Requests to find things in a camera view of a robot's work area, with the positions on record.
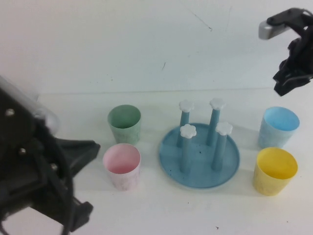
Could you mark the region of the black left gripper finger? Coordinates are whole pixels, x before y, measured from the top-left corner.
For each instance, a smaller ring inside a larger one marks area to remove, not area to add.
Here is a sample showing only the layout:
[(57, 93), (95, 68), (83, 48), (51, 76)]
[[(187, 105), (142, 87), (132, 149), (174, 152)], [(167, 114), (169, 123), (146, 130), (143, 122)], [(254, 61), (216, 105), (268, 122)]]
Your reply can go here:
[(89, 222), (90, 215), (93, 211), (93, 205), (89, 202), (80, 202), (73, 200), (73, 219), (69, 227), (69, 233), (74, 232)]

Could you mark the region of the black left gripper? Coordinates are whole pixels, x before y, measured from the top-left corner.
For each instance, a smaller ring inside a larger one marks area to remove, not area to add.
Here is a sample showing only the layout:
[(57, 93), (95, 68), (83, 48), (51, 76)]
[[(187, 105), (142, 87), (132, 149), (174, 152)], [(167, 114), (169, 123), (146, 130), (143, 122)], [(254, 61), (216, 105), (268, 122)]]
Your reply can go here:
[(96, 159), (100, 144), (56, 139), (7, 91), (0, 91), (0, 215), (51, 205), (54, 217), (73, 219), (73, 179)]

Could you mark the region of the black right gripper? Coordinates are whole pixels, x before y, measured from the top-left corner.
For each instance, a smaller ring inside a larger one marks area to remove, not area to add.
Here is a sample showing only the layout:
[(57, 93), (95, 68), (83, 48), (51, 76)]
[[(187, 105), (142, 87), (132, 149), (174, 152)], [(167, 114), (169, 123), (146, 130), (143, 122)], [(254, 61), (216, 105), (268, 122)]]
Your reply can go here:
[(303, 34), (289, 46), (289, 56), (275, 74), (274, 90), (284, 96), (292, 90), (305, 86), (313, 78), (313, 26), (308, 26)]

